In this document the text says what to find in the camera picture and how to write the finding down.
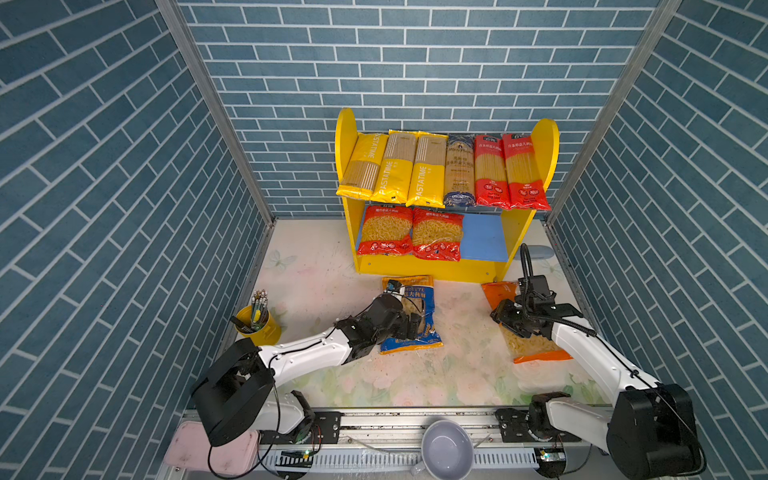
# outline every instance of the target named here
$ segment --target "spaghetti package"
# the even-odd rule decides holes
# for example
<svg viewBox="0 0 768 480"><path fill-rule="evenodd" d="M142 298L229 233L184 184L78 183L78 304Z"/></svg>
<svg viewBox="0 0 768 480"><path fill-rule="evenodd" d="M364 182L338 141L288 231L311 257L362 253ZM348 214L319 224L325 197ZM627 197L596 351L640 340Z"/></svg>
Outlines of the spaghetti package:
<svg viewBox="0 0 768 480"><path fill-rule="evenodd" d="M419 323L419 333L413 340L398 340L388 338L382 342L381 353L401 352L403 350L433 349L442 346L442 339L435 331L432 315L435 312L435 288L429 275L387 277L382 278L382 288L388 293L387 285L390 280L397 280L405 286L402 302L406 313L418 313L422 318Z"/></svg>
<svg viewBox="0 0 768 480"><path fill-rule="evenodd" d="M445 208L442 202L445 187L445 149L448 135L422 134L416 147L411 187L406 205Z"/></svg>
<svg viewBox="0 0 768 480"><path fill-rule="evenodd" d="M336 195L368 200L373 194L379 167L384 158L387 134L357 134L355 149L349 159Z"/></svg>
<svg viewBox="0 0 768 480"><path fill-rule="evenodd" d="M376 189L371 200L384 204L404 204L408 199L416 141L419 135L408 131L389 131Z"/></svg>
<svg viewBox="0 0 768 480"><path fill-rule="evenodd" d="M475 206L475 149L471 135L450 134L445 155L445 198L448 207Z"/></svg>
<svg viewBox="0 0 768 480"><path fill-rule="evenodd" d="M362 222L358 255L407 255L413 251L413 210L371 205Z"/></svg>
<svg viewBox="0 0 768 480"><path fill-rule="evenodd" d="M506 134L502 144L507 165L510 207L552 210L547 202L544 181L538 173L531 138Z"/></svg>
<svg viewBox="0 0 768 480"><path fill-rule="evenodd" d="M509 210L509 186L504 169L502 141L496 137L475 137L475 199L477 205Z"/></svg>
<svg viewBox="0 0 768 480"><path fill-rule="evenodd" d="M460 214L413 209L413 254L423 260L458 262L462 259L463 222Z"/></svg>
<svg viewBox="0 0 768 480"><path fill-rule="evenodd" d="M491 306L491 310L502 300L515 301L518 284L516 282L494 282L481 285L485 298ZM557 343L539 335L531 335L530 338L521 338L509 331L503 324L498 328L502 331L507 348L515 358L515 363L530 362L531 360L570 360L568 352L558 346Z"/></svg>

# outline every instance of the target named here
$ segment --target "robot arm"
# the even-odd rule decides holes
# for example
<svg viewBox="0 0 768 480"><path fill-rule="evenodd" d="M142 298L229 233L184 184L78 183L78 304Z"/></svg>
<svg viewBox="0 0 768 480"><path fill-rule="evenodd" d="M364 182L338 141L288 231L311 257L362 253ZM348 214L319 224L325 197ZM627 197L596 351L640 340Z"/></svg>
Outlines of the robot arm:
<svg viewBox="0 0 768 480"><path fill-rule="evenodd" d="M420 317L404 314L396 295L379 295L358 315L296 342L261 347L249 339L235 342L191 391L210 444L231 442L251 426L304 437L314 414L301 394L292 392L278 405L270 392L314 370L367 356L389 337L414 338ZM275 418L280 418L277 427Z"/></svg>
<svg viewBox="0 0 768 480"><path fill-rule="evenodd" d="M677 384L662 384L602 339L569 304L556 304L544 276L531 274L521 245L524 277L515 302L502 300L491 317L523 338L541 335L567 351L598 384L614 410L586 406L563 392L536 395L528 426L540 439L570 432L609 452L633 480L696 475L706 468L693 406Z"/></svg>

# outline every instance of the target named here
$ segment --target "shelf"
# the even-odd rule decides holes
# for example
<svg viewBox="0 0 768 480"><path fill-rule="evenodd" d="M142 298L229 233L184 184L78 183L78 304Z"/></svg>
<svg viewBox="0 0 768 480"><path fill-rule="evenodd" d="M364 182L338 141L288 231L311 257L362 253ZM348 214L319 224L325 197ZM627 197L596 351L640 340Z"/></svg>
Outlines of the shelf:
<svg viewBox="0 0 768 480"><path fill-rule="evenodd" d="M467 260L480 260L484 262L506 262L507 246L504 242L504 227L499 215L483 214L459 214L464 216L462 229L464 237L459 247L462 258ZM360 230L357 233L355 251L360 246L362 238L362 224L365 223L365 214L360 222Z"/></svg>
<svg viewBox="0 0 768 480"><path fill-rule="evenodd" d="M357 142L355 115L349 108L339 113L336 122L336 172L339 180L344 175ZM560 149L560 131L553 120L539 121L531 133L536 151L536 164L549 187L557 166ZM432 275L437 280L487 283L501 281L533 221L535 210L506 210L501 215L464 214L462 260L448 262L421 260L413 255L391 257L387 255L358 255L360 230L365 216L366 202L343 197L349 242L358 273L385 276Z"/></svg>

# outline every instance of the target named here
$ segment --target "table surface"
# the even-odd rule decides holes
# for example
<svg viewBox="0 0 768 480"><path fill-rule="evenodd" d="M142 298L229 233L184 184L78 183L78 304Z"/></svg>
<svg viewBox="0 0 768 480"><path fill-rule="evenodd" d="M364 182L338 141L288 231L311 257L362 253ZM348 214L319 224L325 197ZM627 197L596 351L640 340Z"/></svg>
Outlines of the table surface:
<svg viewBox="0 0 768 480"><path fill-rule="evenodd" d="M528 245L549 241L537 220ZM573 303L556 257L533 261L558 302ZM515 261L507 280L521 276ZM266 289L282 342L320 333L354 315L381 293L381 277L358 274L344 220L278 220L257 288ZM370 355L289 382L315 407L527 405L531 395L565 391L580 401L604 403L600 389L575 360L515 365L490 306L475 283L435 282L435 328L444 346Z"/></svg>

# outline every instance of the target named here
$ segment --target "orange pasta package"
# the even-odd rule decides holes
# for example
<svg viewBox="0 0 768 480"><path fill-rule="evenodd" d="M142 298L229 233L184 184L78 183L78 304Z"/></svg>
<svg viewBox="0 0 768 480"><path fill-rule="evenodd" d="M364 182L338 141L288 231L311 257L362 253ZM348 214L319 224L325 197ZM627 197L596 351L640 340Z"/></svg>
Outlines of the orange pasta package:
<svg viewBox="0 0 768 480"><path fill-rule="evenodd" d="M523 210L552 210L544 181L538 173L530 137L506 134L502 138L509 182L509 206Z"/></svg>
<svg viewBox="0 0 768 480"><path fill-rule="evenodd" d="M475 137L475 199L477 205L509 210L502 141L489 135Z"/></svg>
<svg viewBox="0 0 768 480"><path fill-rule="evenodd" d="M423 260L458 262L462 259L463 223L460 214L413 209L413 254Z"/></svg>
<svg viewBox="0 0 768 480"><path fill-rule="evenodd" d="M362 222L358 255L408 255L413 252L413 211L408 207L371 205Z"/></svg>

